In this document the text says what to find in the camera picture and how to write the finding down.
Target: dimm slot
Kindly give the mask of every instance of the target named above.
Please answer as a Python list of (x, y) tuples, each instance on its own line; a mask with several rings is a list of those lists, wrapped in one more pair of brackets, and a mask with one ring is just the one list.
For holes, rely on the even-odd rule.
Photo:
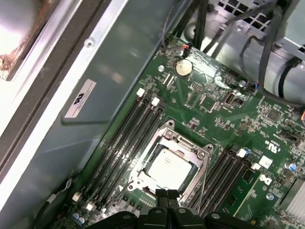
[(128, 137), (130, 136), (130, 134), (133, 132), (133, 130), (135, 128), (135, 126), (133, 124), (142, 115), (143, 111), (145, 109), (147, 109), (147, 106), (145, 106), (145, 105), (146, 104), (144, 104), (143, 106), (140, 107), (139, 110), (137, 110), (137, 112), (135, 114), (135, 118), (132, 120), (132, 122), (130, 122), (130, 125), (128, 125), (127, 131), (123, 133), (123, 135), (122, 135), (119, 143), (117, 144), (117, 146), (116, 147), (110, 147), (108, 149), (107, 154), (109, 155), (109, 157), (101, 165), (102, 168), (99, 171), (98, 176), (96, 177), (93, 186), (88, 191), (88, 195), (90, 196), (89, 198), (92, 198), (94, 196), (95, 191), (98, 189), (101, 182), (105, 179), (105, 175), (108, 173), (109, 167), (111, 167), (111, 164), (113, 163), (113, 161), (117, 157), (120, 157), (121, 148), (123, 147), (124, 143), (127, 142)]
[[(123, 135), (121, 136), (121, 141), (126, 141), (126, 138), (129, 136), (129, 133), (131, 132), (132, 128), (131, 125), (134, 123), (134, 121), (141, 115), (141, 113), (143, 112), (143, 110), (146, 108), (145, 105), (140, 104), (139, 105), (139, 109), (137, 109), (135, 111), (135, 113), (133, 113), (133, 118), (131, 119), (131, 122), (129, 125), (126, 126), (126, 131), (124, 131)], [(115, 159), (116, 155), (116, 151), (117, 148), (121, 146), (120, 144), (117, 145), (117, 147), (108, 147), (108, 149), (106, 150), (105, 157), (103, 159), (103, 161), (101, 161), (101, 164), (99, 165), (99, 169), (97, 170), (97, 172), (94, 175), (94, 181), (92, 183), (92, 185), (90, 187), (88, 187), (86, 189), (86, 193), (88, 196), (92, 196), (93, 191), (97, 188), (97, 186), (99, 185), (101, 179), (103, 179), (103, 175), (104, 172), (106, 171), (106, 169), (108, 168), (108, 166), (111, 164), (111, 162)]]
[(94, 166), (94, 169), (92, 170), (91, 174), (90, 174), (90, 178), (88, 179), (88, 181), (85, 184), (85, 187), (90, 187), (92, 185), (92, 182), (95, 179), (95, 174), (97, 173), (97, 171), (99, 170), (101, 164), (103, 163), (103, 161), (105, 160), (105, 158), (107, 157), (106, 151), (107, 149), (113, 145), (114, 142), (117, 141), (117, 139), (119, 138), (119, 135), (121, 134), (121, 132), (126, 128), (127, 124), (132, 120), (132, 115), (135, 113), (135, 111), (140, 107), (140, 100), (137, 99), (133, 102), (132, 107), (129, 111), (129, 113), (124, 117), (122, 124), (119, 126), (118, 130), (115, 132), (114, 136), (111, 138), (110, 142), (107, 143), (106, 145), (106, 150), (105, 152), (102, 154), (102, 156), (100, 157), (100, 159), (98, 160), (98, 162), (96, 163), (96, 165)]
[(134, 132), (134, 134), (132, 135), (130, 141), (125, 146), (125, 148), (122, 150), (122, 153), (120, 153), (120, 156), (119, 156), (118, 160), (116, 161), (116, 163), (113, 165), (113, 167), (111, 169), (108, 168), (108, 174), (105, 176), (106, 177), (106, 181), (103, 182), (103, 184), (101, 184), (100, 187), (97, 189), (97, 195), (98, 196), (100, 195), (100, 193), (103, 193), (105, 187), (107, 187), (109, 185), (109, 183), (111, 181), (111, 178), (116, 173), (118, 167), (123, 163), (124, 156), (126, 156), (126, 153), (129, 153), (131, 147), (137, 141), (137, 138), (138, 138), (138, 136), (141, 133), (141, 129), (143, 128), (143, 126), (146, 125), (146, 122), (147, 122), (148, 118), (150, 117), (150, 115), (152, 114), (152, 112), (153, 112), (153, 110), (151, 108), (147, 107), (146, 111), (141, 116), (141, 118), (138, 121), (138, 123), (134, 126), (134, 129), (133, 129), (134, 131), (132, 131), (132, 132)]
[(230, 193), (230, 191), (232, 190), (233, 186), (236, 184), (238, 179), (240, 179), (242, 177), (242, 175), (246, 172), (246, 170), (247, 170), (247, 166), (244, 164), (238, 169), (234, 180), (231, 182), (230, 185), (225, 187), (225, 191), (223, 192), (222, 196), (219, 197), (218, 204), (217, 204), (217, 206), (215, 206), (214, 209), (218, 209), (224, 203), (227, 195)]
[(121, 130), (121, 132), (117, 132), (118, 134), (116, 134), (116, 139), (113, 139), (112, 144), (109, 144), (106, 151), (103, 153), (102, 160), (100, 160), (101, 163), (99, 164), (99, 167), (95, 174), (92, 176), (93, 182), (85, 190), (85, 193), (88, 196), (92, 195), (93, 191), (97, 188), (96, 185), (100, 183), (99, 180), (103, 179), (102, 176), (104, 174), (105, 169), (116, 157), (116, 155), (113, 153), (113, 150), (116, 150), (119, 147), (118, 143), (126, 140), (125, 138), (128, 137), (128, 133), (131, 131), (130, 127), (135, 122), (135, 120), (137, 120), (137, 118), (141, 115), (143, 110), (146, 108), (145, 105), (147, 105), (148, 102), (149, 101), (147, 100), (147, 98), (144, 98), (142, 101), (140, 101), (130, 118), (126, 120), (128, 122), (126, 123), (126, 125), (124, 125), (124, 128)]
[[(211, 179), (216, 179), (217, 177), (220, 177), (220, 173), (223, 173), (224, 170), (222, 168), (226, 167), (230, 163), (230, 157), (223, 152), (220, 156), (220, 158), (216, 161), (215, 165), (212, 167), (210, 172), (207, 175), (207, 178), (205, 180), (205, 189), (204, 193), (206, 193), (209, 190), (209, 186), (211, 185)], [(192, 199), (192, 202), (190, 203), (189, 207), (190, 208), (195, 208), (196, 205), (199, 202), (199, 198), (201, 196), (201, 190), (202, 187), (198, 189), (198, 191), (195, 194), (195, 197)]]
[(211, 195), (206, 196), (205, 201), (202, 201), (200, 216), (205, 216), (211, 210), (218, 207), (221, 196), (224, 198), (223, 194), (228, 190), (228, 187), (231, 187), (231, 184), (235, 181), (240, 169), (241, 163), (235, 160), (232, 163), (232, 166), (226, 171), (225, 176), (222, 177), (221, 182), (217, 183), (211, 190)]
[[(147, 125), (146, 130), (154, 130), (156, 126), (158, 125), (158, 119), (161, 116), (161, 113), (163, 112), (163, 109), (158, 109), (157, 115), (152, 119), (149, 125)], [(124, 176), (126, 170), (130, 166), (131, 162), (133, 159), (136, 157), (138, 152), (140, 151), (142, 145), (145, 143), (145, 140), (147, 139), (147, 136), (145, 134), (142, 134), (142, 138), (140, 140), (140, 143), (137, 145), (137, 147), (133, 150), (132, 155), (129, 157), (128, 163), (124, 165), (122, 168), (120, 174), (117, 176), (116, 182), (110, 187), (109, 191), (107, 192), (106, 195), (104, 195), (103, 200), (100, 200), (100, 202), (106, 202), (106, 199), (113, 193), (113, 191), (117, 188), (119, 182), (121, 181), (122, 177)]]
[[(217, 173), (219, 171), (218, 167), (220, 164), (223, 163), (223, 161), (227, 158), (227, 154), (225, 152), (223, 152), (219, 158), (217, 159), (216, 163), (213, 165), (212, 169), (210, 170), (210, 172), (207, 174), (207, 177), (205, 179), (205, 184), (207, 184), (211, 177), (215, 176), (215, 173)], [(196, 204), (199, 201), (199, 197), (201, 195), (201, 190), (202, 190), (202, 186), (200, 186), (200, 188), (198, 189), (198, 191), (195, 193), (192, 201), (190, 202), (189, 206), (190, 208), (195, 208)]]

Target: capacitor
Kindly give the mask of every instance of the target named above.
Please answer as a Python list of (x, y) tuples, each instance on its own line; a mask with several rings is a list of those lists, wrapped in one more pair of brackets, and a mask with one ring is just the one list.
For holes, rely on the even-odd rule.
[(246, 86), (246, 84), (247, 83), (246, 83), (245, 80), (241, 80), (241, 81), (238, 82), (238, 86), (241, 87), (241, 88), (244, 88)]
[(275, 199), (275, 197), (274, 197), (274, 195), (272, 193), (268, 193), (266, 195), (266, 198), (267, 198), (267, 200), (274, 200)]
[(81, 215), (81, 211), (76, 211), (76, 212), (74, 212), (74, 213), (72, 214), (72, 217), (73, 217), (74, 219), (79, 219), (80, 215)]
[(295, 163), (285, 163), (285, 168), (289, 169), (291, 172), (295, 172), (297, 165)]
[(78, 221), (81, 224), (84, 224), (87, 219), (88, 219), (88, 217), (86, 215), (82, 215), (81, 217), (78, 218)]
[(252, 153), (252, 150), (249, 148), (244, 148), (244, 150), (246, 151), (247, 155)]

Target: small chip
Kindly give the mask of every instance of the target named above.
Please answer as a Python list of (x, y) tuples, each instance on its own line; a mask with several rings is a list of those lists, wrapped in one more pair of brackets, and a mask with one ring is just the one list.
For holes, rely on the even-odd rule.
[(251, 170), (247, 170), (243, 176), (244, 181), (249, 183), (251, 181), (252, 175), (253, 175), (253, 172)]
[(240, 124), (240, 129), (241, 129), (241, 130), (246, 130), (247, 128), (248, 128), (247, 123), (241, 123), (241, 124)]
[(237, 198), (235, 196), (231, 196), (230, 199), (228, 200), (228, 205), (233, 206)]
[(281, 177), (277, 177), (277, 179), (275, 180), (277, 183), (281, 184), (283, 179)]
[(268, 113), (267, 118), (269, 118), (270, 120), (272, 120), (272, 121), (275, 122), (279, 116), (280, 116), (280, 112), (277, 111), (277, 110), (275, 110), (275, 109), (272, 109), (272, 110)]

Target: black memory slot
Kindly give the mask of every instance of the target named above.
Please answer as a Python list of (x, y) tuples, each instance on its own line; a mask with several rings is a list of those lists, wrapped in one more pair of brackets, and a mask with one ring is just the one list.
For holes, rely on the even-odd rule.
[(225, 176), (223, 176), (222, 180), (217, 183), (217, 186), (211, 192), (211, 195), (206, 198), (206, 201), (202, 202), (199, 213), (200, 216), (205, 216), (211, 210), (219, 206), (218, 203), (222, 198), (224, 198), (224, 194), (226, 194), (228, 188), (232, 186), (231, 184), (234, 183), (241, 166), (242, 164), (235, 159), (232, 166), (230, 166), (226, 171)]
[(140, 107), (140, 100), (137, 99), (133, 102), (132, 107), (129, 111), (129, 113), (124, 117), (120, 127), (118, 128), (118, 130), (115, 132), (114, 136), (111, 138), (110, 142), (108, 142), (105, 145), (105, 152), (103, 152), (102, 156), (100, 157), (100, 159), (98, 160), (98, 162), (96, 163), (93, 171), (90, 174), (90, 178), (88, 179), (88, 181), (86, 182), (86, 192), (88, 191), (87, 189), (90, 188), (90, 186), (92, 185), (94, 179), (96, 178), (96, 174), (97, 172), (100, 170), (100, 167), (102, 165), (102, 163), (105, 161), (105, 158), (108, 156), (107, 154), (107, 149), (110, 148), (115, 142), (117, 142), (120, 138), (120, 135), (123, 131), (125, 131), (126, 126), (128, 125), (128, 123), (132, 120), (133, 115), (135, 114), (136, 110)]
[[(225, 152), (223, 152), (220, 155), (220, 157), (218, 158), (218, 160), (216, 161), (216, 163), (214, 164), (214, 166), (212, 167), (212, 169), (207, 174), (207, 177), (205, 179), (205, 185), (204, 185), (205, 192), (207, 192), (209, 186), (212, 185), (211, 184), (212, 179), (221, 177), (221, 175), (219, 175), (219, 173), (223, 173), (224, 172), (223, 168), (229, 165), (230, 162), (228, 162), (228, 160), (230, 160), (230, 157)], [(199, 203), (199, 198), (201, 196), (201, 190), (202, 190), (202, 186), (198, 189), (198, 191), (195, 194), (195, 197), (192, 199), (191, 204), (189, 205), (190, 208), (196, 207), (196, 205)]]
[(108, 158), (102, 161), (100, 168), (98, 170), (98, 175), (95, 178), (94, 184), (88, 189), (87, 194), (89, 196), (92, 196), (94, 194), (94, 191), (98, 188), (102, 180), (104, 179), (105, 173), (108, 172), (108, 168), (111, 166), (111, 163), (113, 163), (114, 159), (118, 156), (118, 153), (120, 152), (120, 149), (123, 147), (124, 143), (127, 141), (128, 137), (130, 136), (131, 132), (133, 131), (134, 124), (138, 121), (139, 117), (142, 115), (143, 111), (147, 108), (147, 100), (144, 99), (143, 103), (141, 103), (139, 106), (140, 108), (135, 111), (132, 115), (131, 121), (126, 126), (126, 131), (123, 131), (123, 134), (121, 135), (118, 141), (114, 141), (114, 143), (118, 144), (114, 147), (109, 147), (107, 149), (106, 154), (108, 155)]
[(228, 176), (233, 165), (233, 159), (231, 157), (227, 158), (227, 160), (225, 160), (225, 164), (218, 170), (216, 176), (211, 179), (210, 182), (206, 183), (200, 208), (203, 208), (210, 200), (211, 196), (215, 194), (221, 183), (223, 183)]
[[(219, 156), (219, 158), (217, 159), (216, 163), (213, 165), (213, 167), (211, 168), (209, 173), (207, 174), (206, 179), (205, 179), (205, 184), (207, 184), (210, 181), (210, 179), (215, 176), (215, 173), (217, 173), (219, 171), (220, 164), (222, 164), (226, 158), (227, 158), (227, 154), (225, 152), (223, 152)], [(196, 204), (198, 203), (200, 195), (201, 195), (201, 190), (202, 190), (202, 186), (200, 186), (200, 188), (194, 195), (194, 197), (188, 207), (190, 207), (190, 208), (196, 207)]]
[(246, 172), (246, 170), (247, 170), (247, 167), (244, 164), (242, 164), (238, 168), (238, 171), (235, 173), (234, 179), (232, 180), (232, 182), (224, 187), (225, 190), (223, 191), (222, 195), (219, 197), (217, 204), (215, 204), (214, 208), (212, 210), (209, 210), (208, 212), (218, 210), (218, 208), (221, 207), (221, 205), (224, 203), (226, 197), (232, 190), (233, 186), (236, 184), (238, 179), (240, 179), (242, 177), (242, 175)]
[(111, 178), (116, 173), (116, 170), (124, 162), (125, 156), (129, 153), (131, 147), (137, 141), (137, 138), (139, 137), (141, 130), (143, 129), (143, 126), (146, 125), (146, 122), (149, 119), (149, 117), (151, 116), (152, 112), (153, 112), (153, 110), (151, 108), (147, 107), (146, 110), (144, 111), (144, 113), (141, 115), (140, 119), (137, 120), (137, 124), (134, 125), (134, 127), (131, 131), (131, 134), (127, 136), (127, 137), (131, 136), (131, 139), (127, 142), (127, 144), (126, 144), (126, 142), (121, 141), (122, 147), (118, 148), (118, 152), (121, 151), (122, 148), (123, 148), (123, 150), (120, 153), (119, 158), (116, 160), (114, 165), (111, 166), (111, 168), (107, 167), (107, 174), (105, 176), (102, 176), (103, 178), (105, 177), (105, 181), (101, 182), (99, 185), (99, 188), (97, 189), (96, 193), (98, 196), (100, 195), (100, 193), (104, 192), (105, 187), (108, 186), (109, 182), (111, 181)]
[(132, 150), (131, 155), (128, 158), (127, 163), (124, 164), (123, 168), (121, 169), (119, 175), (116, 177), (116, 181), (114, 184), (112, 184), (109, 187), (108, 192), (105, 195), (100, 195), (99, 197), (99, 201), (100, 202), (105, 202), (106, 199), (113, 193), (113, 191), (117, 188), (119, 182), (121, 182), (122, 177), (125, 175), (128, 167), (130, 166), (130, 164), (132, 163), (132, 161), (134, 160), (134, 158), (136, 157), (136, 155), (139, 153), (139, 151), (141, 150), (143, 144), (145, 143), (145, 140), (147, 140), (147, 133), (149, 133), (152, 129), (154, 129), (156, 127), (156, 125), (158, 124), (157, 121), (160, 118), (161, 112), (158, 112), (157, 115), (155, 115), (150, 122), (146, 123), (145, 128), (142, 131), (142, 134), (140, 134), (140, 141), (138, 142), (138, 144), (136, 145), (136, 147)]

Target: gray metal panel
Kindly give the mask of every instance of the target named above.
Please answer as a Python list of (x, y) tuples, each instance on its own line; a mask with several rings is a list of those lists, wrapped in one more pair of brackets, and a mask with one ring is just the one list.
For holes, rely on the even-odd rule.
[[(201, 47), (202, 50), (218, 31), (221, 23), (225, 23), (229, 18), (232, 18), (232, 15), (228, 12), (224, 12), (222, 8), (216, 7), (216, 9), (220, 11), (209, 13), (207, 16), (207, 25), (205, 27), (206, 38), (203, 41)], [(197, 14), (195, 13), (184, 30), (184, 39), (188, 38), (186, 39), (188, 41), (193, 37), (196, 18)], [(242, 74), (239, 67), (239, 54), (248, 37), (253, 34), (257, 35), (259, 38), (263, 37), (264, 35), (263, 32), (257, 30), (256, 28), (251, 28), (245, 21), (236, 23), (233, 30), (226, 33), (223, 48), (219, 52), (216, 59), (229, 68)], [(213, 51), (214, 48), (212, 48), (208, 54), (211, 54)], [(247, 73), (254, 81), (258, 80), (258, 67), (262, 51), (263, 48), (261, 45), (256, 42), (252, 42), (244, 53), (244, 64)], [(285, 62), (290, 58), (291, 55), (287, 54), (285, 50), (275, 49), (274, 52), (271, 53), (265, 79), (266, 90), (278, 95), (277, 88), (279, 77), (285, 67)], [(301, 65), (289, 72), (284, 84), (284, 95), (286, 99), (305, 103), (305, 94), (303, 93), (305, 88), (304, 76), (305, 68)]]
[[(173, 2), (128, 1), (2, 209), (0, 228), (40, 206), (72, 170), (84, 166), (158, 48)], [(63, 119), (87, 78), (97, 82), (92, 94), (77, 118)]]

